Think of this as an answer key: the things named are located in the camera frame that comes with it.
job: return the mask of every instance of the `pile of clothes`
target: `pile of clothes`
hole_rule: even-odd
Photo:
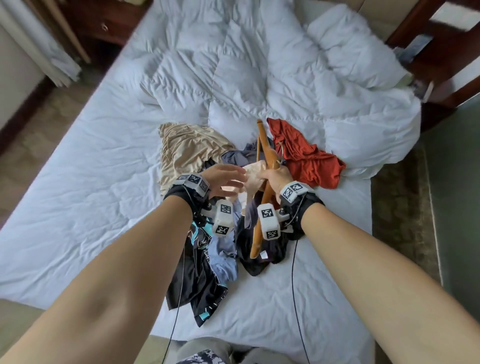
[[[334,189],[346,165],[335,155],[310,145],[303,135],[281,119],[267,119],[273,140],[271,146],[282,156],[293,178],[311,187]],[[167,292],[168,308],[190,303],[200,327],[210,318],[228,293],[228,283],[238,277],[237,260],[252,276],[259,275],[270,263],[281,262],[287,251],[287,238],[262,243],[261,253],[250,259],[253,228],[257,222],[257,206],[263,192],[263,180],[257,177],[265,169],[263,153],[257,162],[257,142],[235,150],[215,130],[199,125],[162,124],[162,177],[159,181],[165,194],[181,174],[198,173],[216,163],[235,164],[247,170],[244,191],[233,201],[234,230],[219,238],[212,225],[200,228],[192,223],[172,282]]]

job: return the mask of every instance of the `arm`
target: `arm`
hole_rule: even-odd
[[[278,193],[287,169],[267,170]],[[417,265],[321,204],[301,226],[333,279],[395,364],[477,363],[480,326]]]
[[[242,187],[245,170],[202,173],[211,196]],[[133,363],[160,312],[192,223],[190,206],[169,196],[105,248],[0,359],[0,364]]]

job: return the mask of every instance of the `red cloth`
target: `red cloth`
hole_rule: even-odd
[[[281,119],[267,118],[278,155],[283,144],[287,168],[296,181],[310,187],[337,188],[340,173],[347,165],[336,155],[324,152],[316,144],[310,145],[303,135]]]

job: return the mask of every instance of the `wrist-mounted tracker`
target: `wrist-mounted tracker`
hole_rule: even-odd
[[[192,209],[193,221],[199,228],[212,224],[212,232],[224,237],[233,229],[233,205],[223,199],[215,205],[209,203],[209,187],[200,174],[183,174],[174,181],[164,199],[171,195],[181,197]]]
[[[272,204],[257,207],[263,238],[277,239],[283,232],[290,240],[300,239],[304,235],[301,228],[303,214],[311,205],[324,203],[309,185],[297,181],[287,184],[280,191],[280,199],[279,210],[275,211]]]

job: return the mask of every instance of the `gray pants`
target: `gray pants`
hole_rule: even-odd
[[[233,353],[232,346],[220,339],[200,338],[188,341],[177,350],[174,363],[186,359],[204,350],[210,349],[217,354],[225,364],[232,364],[230,356]],[[264,348],[251,349],[241,361],[241,364],[295,364],[289,357]]]

